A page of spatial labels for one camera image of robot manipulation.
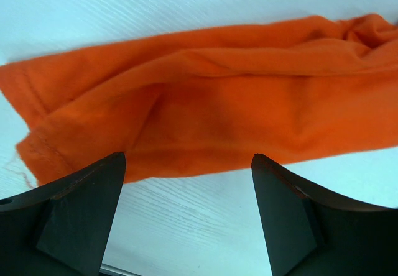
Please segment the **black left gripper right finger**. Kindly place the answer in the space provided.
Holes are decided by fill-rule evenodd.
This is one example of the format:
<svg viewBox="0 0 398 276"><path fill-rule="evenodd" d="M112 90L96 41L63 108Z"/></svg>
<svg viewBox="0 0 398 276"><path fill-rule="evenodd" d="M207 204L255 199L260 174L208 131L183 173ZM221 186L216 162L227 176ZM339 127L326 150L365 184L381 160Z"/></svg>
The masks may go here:
<svg viewBox="0 0 398 276"><path fill-rule="evenodd" d="M262 154L251 163L273 275L396 275L397 210L307 180Z"/></svg>

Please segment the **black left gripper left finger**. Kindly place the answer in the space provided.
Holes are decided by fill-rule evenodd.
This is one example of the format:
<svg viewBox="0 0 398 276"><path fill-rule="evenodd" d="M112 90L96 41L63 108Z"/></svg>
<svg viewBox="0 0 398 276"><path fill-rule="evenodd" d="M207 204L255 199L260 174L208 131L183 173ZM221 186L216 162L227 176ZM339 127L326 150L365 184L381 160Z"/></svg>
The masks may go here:
<svg viewBox="0 0 398 276"><path fill-rule="evenodd" d="M99 275L124 182L113 153L1 200L1 275Z"/></svg>

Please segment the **orange t shirt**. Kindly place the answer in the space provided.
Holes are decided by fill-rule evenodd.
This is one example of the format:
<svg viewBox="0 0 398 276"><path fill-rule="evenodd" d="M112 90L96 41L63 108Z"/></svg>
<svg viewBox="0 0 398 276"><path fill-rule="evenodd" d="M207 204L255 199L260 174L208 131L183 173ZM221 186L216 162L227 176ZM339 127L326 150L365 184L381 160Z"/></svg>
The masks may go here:
<svg viewBox="0 0 398 276"><path fill-rule="evenodd" d="M397 145L397 26L377 14L234 25L1 67L38 183L114 152L126 181Z"/></svg>

